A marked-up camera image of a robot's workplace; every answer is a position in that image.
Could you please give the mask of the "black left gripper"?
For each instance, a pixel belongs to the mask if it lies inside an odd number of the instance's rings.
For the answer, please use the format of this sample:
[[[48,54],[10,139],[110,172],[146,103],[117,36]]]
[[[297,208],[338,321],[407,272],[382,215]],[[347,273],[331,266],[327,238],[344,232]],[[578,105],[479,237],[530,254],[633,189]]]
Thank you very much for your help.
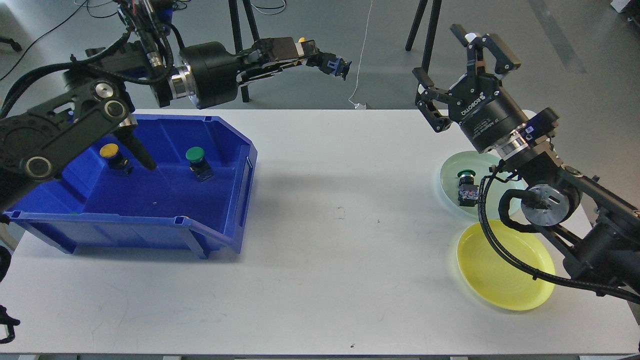
[[[318,66],[324,52],[313,39],[259,38],[250,48],[231,54],[222,43],[191,45],[179,51],[177,97],[188,97],[197,109],[208,109],[237,98],[238,88],[311,63]]]

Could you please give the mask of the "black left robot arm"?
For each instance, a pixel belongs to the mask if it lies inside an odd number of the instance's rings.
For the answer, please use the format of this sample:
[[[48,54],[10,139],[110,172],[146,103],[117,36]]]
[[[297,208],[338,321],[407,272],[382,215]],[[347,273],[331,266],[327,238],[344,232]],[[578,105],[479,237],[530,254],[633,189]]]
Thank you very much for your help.
[[[320,51],[313,39],[260,38],[249,1],[244,2],[254,43],[242,49],[237,16],[231,18],[236,53],[219,42],[185,47],[175,62],[169,43],[172,0],[119,0],[126,32],[109,47],[91,48],[87,59],[48,64],[20,77],[1,107],[1,210],[13,207],[40,184],[60,180],[64,168],[105,136],[146,169],[156,168],[134,135],[137,121],[126,83],[148,85],[160,107],[190,98],[197,109],[235,100],[252,82],[306,65],[345,77],[350,64]]]

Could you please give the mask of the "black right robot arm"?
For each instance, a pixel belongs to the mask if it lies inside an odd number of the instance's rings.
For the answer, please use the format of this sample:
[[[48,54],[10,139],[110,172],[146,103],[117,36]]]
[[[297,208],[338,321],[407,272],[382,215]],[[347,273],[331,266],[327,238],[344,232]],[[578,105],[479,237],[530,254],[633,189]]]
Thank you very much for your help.
[[[435,132],[457,123],[478,153],[497,153],[499,162],[478,191],[478,221],[490,246],[534,280],[638,304],[639,209],[560,158],[552,142],[558,127],[552,109],[529,117],[505,90],[503,77],[521,60],[498,34],[470,32],[457,23],[450,29],[466,50],[466,71],[441,89],[424,68],[414,68],[415,103]],[[503,193],[499,220],[547,239],[562,253],[567,276],[525,263],[498,240],[486,207],[490,187],[499,180],[522,180],[526,186]]]

